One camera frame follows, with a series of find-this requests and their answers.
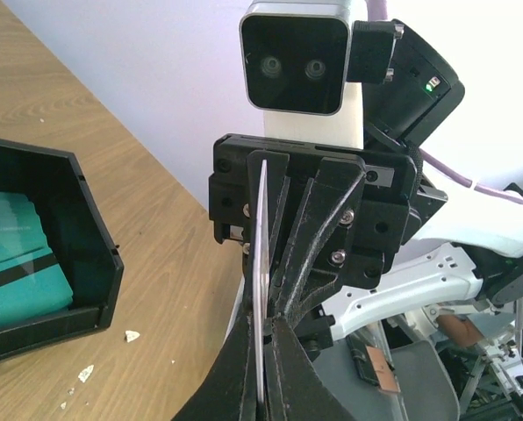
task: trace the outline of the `teal object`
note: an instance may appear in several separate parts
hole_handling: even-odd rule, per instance
[[[65,310],[73,290],[25,195],[0,192],[0,328]]]

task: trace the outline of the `wooden table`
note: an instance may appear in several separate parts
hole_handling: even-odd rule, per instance
[[[0,420],[171,419],[222,345],[239,247],[1,3],[0,138],[76,153],[125,263],[109,330],[0,363]]]

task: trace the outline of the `depth camera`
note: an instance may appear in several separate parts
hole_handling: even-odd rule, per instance
[[[351,46],[351,3],[252,3],[240,22],[240,36],[253,106],[318,115],[340,109]]]

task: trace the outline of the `open black container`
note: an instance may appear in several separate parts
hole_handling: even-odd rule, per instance
[[[109,327],[123,262],[74,154],[0,139],[0,191],[34,203],[74,291],[68,310],[0,330],[0,360]]]

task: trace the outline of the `paper scrap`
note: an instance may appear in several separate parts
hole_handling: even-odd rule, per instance
[[[135,331],[125,331],[125,341],[127,343],[133,342],[140,336],[140,333]]]
[[[92,374],[92,371],[94,371],[94,364],[92,364],[91,366],[87,366],[83,371],[81,371],[78,375],[78,379],[82,383],[85,383]]]

